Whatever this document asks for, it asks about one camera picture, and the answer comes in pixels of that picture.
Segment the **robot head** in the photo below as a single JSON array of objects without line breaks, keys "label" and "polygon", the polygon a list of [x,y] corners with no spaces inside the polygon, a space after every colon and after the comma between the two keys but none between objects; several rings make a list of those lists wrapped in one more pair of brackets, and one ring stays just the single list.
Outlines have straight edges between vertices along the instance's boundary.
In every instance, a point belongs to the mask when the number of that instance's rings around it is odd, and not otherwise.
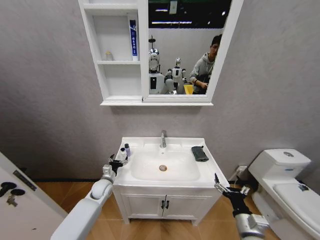
[{"label": "robot head", "polygon": [[176,67],[180,67],[180,64],[181,64],[181,58],[177,57],[176,60],[175,60],[175,66]]},{"label": "robot head", "polygon": [[160,56],[159,51],[156,48],[152,48],[149,51],[149,70],[157,71],[159,66]]}]

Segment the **gray towel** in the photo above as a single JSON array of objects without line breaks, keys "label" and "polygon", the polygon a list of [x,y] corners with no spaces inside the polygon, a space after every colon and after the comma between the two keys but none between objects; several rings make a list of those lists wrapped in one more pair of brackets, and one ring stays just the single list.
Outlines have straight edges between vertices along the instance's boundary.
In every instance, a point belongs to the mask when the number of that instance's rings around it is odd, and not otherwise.
[{"label": "gray towel", "polygon": [[194,155],[194,158],[197,162],[206,162],[209,160],[205,152],[203,151],[204,146],[193,146],[191,151]]}]

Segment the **mirror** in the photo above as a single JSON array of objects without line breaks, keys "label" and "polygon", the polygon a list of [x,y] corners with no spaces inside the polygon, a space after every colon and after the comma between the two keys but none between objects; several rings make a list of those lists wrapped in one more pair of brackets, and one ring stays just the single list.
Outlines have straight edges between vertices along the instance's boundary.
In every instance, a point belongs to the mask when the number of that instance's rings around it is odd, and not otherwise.
[{"label": "mirror", "polygon": [[149,94],[206,94],[231,1],[148,0]]}]

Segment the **cabinet door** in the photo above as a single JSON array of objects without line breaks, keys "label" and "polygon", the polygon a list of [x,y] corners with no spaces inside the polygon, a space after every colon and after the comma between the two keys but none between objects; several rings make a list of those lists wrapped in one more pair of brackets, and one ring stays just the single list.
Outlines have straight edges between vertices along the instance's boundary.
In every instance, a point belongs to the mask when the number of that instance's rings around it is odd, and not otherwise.
[{"label": "cabinet door", "polygon": [[161,218],[166,195],[121,194],[129,218]]},{"label": "cabinet door", "polygon": [[194,220],[210,209],[211,196],[181,196],[167,195],[165,199],[163,217],[171,219]]}]

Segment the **door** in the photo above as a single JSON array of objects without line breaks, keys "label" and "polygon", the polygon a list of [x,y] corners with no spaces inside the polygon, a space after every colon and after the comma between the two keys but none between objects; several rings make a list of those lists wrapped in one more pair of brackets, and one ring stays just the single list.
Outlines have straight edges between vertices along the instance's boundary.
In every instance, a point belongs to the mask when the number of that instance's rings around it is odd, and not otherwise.
[{"label": "door", "polygon": [[67,213],[1,152],[0,184],[0,239],[50,239]]},{"label": "door", "polygon": [[195,220],[203,215],[203,210],[210,208],[211,196],[167,195],[163,217],[171,219]]},{"label": "door", "polygon": [[158,219],[162,217],[166,195],[121,194],[129,218]]}]

